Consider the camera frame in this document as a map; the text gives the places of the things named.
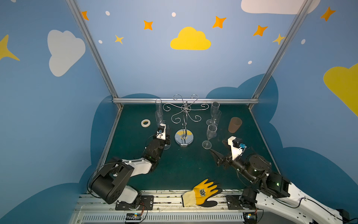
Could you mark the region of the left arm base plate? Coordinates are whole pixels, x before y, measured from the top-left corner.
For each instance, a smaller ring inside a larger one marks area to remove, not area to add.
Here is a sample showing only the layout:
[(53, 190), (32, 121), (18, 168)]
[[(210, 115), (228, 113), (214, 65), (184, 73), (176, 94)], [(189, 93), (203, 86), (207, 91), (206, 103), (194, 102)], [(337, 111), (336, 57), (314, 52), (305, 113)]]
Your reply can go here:
[(137, 196), (132, 203), (127, 203), (124, 201), (117, 201), (115, 210), (116, 211), (139, 211), (143, 208), (145, 210), (151, 211), (153, 209), (153, 203), (154, 203), (154, 196)]

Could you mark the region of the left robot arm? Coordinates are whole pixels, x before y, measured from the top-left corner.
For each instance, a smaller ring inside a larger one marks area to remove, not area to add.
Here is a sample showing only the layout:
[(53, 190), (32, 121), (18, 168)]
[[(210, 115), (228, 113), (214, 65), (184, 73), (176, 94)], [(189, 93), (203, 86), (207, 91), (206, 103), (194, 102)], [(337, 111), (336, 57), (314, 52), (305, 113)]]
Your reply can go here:
[(88, 190), (94, 192), (107, 204), (115, 201), (134, 203), (139, 191), (128, 186), (131, 177), (153, 172), (159, 164), (165, 145), (170, 144), (170, 135), (156, 133), (146, 146), (142, 157), (123, 160), (113, 157), (109, 163), (96, 170), (88, 180)]

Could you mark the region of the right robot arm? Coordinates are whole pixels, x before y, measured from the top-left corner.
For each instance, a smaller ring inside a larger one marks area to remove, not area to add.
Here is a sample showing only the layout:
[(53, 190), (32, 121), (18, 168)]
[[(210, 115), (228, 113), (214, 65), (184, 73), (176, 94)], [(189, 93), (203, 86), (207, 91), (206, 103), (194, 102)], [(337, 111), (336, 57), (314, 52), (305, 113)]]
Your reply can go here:
[(237, 175), (250, 182), (239, 196), (227, 196), (231, 210), (262, 210), (274, 213), (296, 224), (356, 224), (343, 209), (330, 208), (301, 191), (289, 179), (272, 170), (272, 164), (258, 154), (244, 159), (246, 145), (230, 137), (223, 144), (231, 150), (227, 156), (211, 149), (217, 166), (232, 167)]

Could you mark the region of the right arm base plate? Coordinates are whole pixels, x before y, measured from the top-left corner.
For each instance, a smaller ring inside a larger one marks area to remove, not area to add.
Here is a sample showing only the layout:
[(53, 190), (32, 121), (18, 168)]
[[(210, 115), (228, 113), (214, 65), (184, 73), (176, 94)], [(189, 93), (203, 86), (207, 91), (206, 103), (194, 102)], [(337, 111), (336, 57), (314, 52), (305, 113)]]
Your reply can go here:
[(227, 206), (229, 210), (250, 210), (252, 205), (250, 198), (242, 195), (226, 195)]

